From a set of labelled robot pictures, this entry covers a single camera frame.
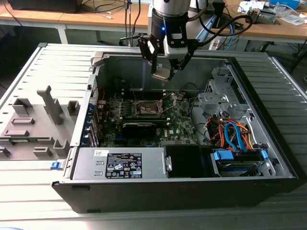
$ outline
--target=blue clip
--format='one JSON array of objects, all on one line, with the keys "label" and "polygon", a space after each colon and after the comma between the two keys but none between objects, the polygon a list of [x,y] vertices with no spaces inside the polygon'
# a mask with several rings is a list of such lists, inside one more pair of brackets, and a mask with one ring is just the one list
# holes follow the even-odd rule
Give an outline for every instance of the blue clip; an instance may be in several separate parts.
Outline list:
[{"label": "blue clip", "polygon": [[235,123],[228,123],[226,126],[225,126],[225,129],[224,129],[224,132],[225,132],[225,139],[226,141],[228,142],[228,144],[234,148],[234,150],[236,151],[236,146],[229,140],[229,137],[228,137],[228,127],[229,126],[233,126],[236,130],[236,136],[237,136],[237,139],[238,139],[238,143],[239,143],[239,147],[240,149],[242,149],[243,152],[247,152],[248,150],[245,148],[245,145],[241,139],[241,134],[240,134],[240,129],[238,126],[236,126]]},{"label": "blue clip", "polygon": [[263,158],[264,158],[265,160],[269,158],[269,155],[268,155],[268,153],[267,153],[266,150],[262,150],[262,151],[261,151],[261,154],[262,154],[262,156],[263,156]]},{"label": "blue clip", "polygon": [[50,169],[51,170],[62,170],[62,163],[58,161],[52,162]]},{"label": "blue clip", "polygon": [[214,159],[218,160],[234,160],[234,156],[230,150],[217,150],[214,154]]}]

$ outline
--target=laboratory floor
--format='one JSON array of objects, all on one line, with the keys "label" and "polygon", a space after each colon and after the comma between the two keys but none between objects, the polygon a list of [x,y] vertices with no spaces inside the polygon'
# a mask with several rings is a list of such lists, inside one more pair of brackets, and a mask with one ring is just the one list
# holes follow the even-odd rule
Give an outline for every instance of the laboratory floor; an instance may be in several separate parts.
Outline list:
[{"label": "laboratory floor", "polygon": [[[15,27],[15,37],[7,34],[0,40],[0,97],[6,91],[17,76],[23,65],[26,63],[39,42],[60,43],[59,35],[56,29]],[[104,43],[96,41],[95,31],[67,30],[68,41],[71,44],[83,45],[118,45],[122,32],[100,32]],[[275,43],[269,45],[266,49],[269,56],[276,57],[279,62],[288,69],[293,61],[292,54],[294,50],[287,43]],[[307,90],[303,78],[306,73],[307,58],[303,59],[296,67],[292,76],[298,84]]]}]

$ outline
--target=sticker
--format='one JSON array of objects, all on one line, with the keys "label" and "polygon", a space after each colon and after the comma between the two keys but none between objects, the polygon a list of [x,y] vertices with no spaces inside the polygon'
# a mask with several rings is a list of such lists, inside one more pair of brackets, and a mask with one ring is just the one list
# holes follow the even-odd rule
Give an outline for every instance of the sticker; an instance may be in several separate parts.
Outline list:
[{"label": "sticker", "polygon": [[109,153],[106,161],[107,179],[142,178],[141,153]]},{"label": "sticker", "polygon": [[106,157],[109,150],[95,150],[94,157]]},{"label": "sticker", "polygon": [[11,140],[11,142],[16,143],[16,142],[29,142],[29,141],[28,140]]}]

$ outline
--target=blue latch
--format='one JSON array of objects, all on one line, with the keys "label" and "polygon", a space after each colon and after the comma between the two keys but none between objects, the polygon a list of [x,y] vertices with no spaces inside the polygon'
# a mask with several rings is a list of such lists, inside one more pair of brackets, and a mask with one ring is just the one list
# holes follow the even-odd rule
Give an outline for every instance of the blue latch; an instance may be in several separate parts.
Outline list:
[{"label": "blue latch", "polygon": [[62,170],[62,163],[58,161],[52,162],[50,169],[51,170]]},{"label": "blue latch", "polygon": [[263,158],[264,158],[265,160],[269,158],[269,155],[268,155],[268,153],[267,153],[266,150],[262,150],[262,151],[261,151],[261,154],[262,154],[262,156],[263,156]]},{"label": "blue latch", "polygon": [[217,150],[214,153],[214,158],[216,161],[218,160],[233,160],[234,156],[230,150]]}]

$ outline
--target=blue cable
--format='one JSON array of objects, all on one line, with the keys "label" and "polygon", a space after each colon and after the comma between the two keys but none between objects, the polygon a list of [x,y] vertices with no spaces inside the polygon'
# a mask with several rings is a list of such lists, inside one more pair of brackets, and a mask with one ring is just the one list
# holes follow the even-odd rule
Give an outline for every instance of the blue cable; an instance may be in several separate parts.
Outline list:
[{"label": "blue cable", "polygon": [[[232,24],[229,24],[229,25],[230,25],[230,28],[231,28],[231,33],[233,34],[235,32],[235,30],[234,30]],[[229,42],[229,44],[228,44],[228,46],[226,48],[226,51],[230,48],[230,45],[232,43],[232,39],[233,39],[233,36],[231,36],[231,38],[230,38],[230,42]]]},{"label": "blue cable", "polygon": [[240,133],[240,129],[238,126],[236,126],[235,123],[228,123],[226,126],[225,126],[225,129],[224,129],[224,133],[225,133],[225,139],[226,141],[228,142],[228,144],[234,148],[234,150],[236,151],[236,146],[229,140],[229,137],[228,137],[228,128],[229,126],[233,126],[236,130],[236,136],[237,136],[237,139],[238,139],[238,143],[239,143],[239,147],[240,149],[243,151],[243,152],[247,152],[248,150],[245,148],[245,145],[241,139],[241,133]]}]

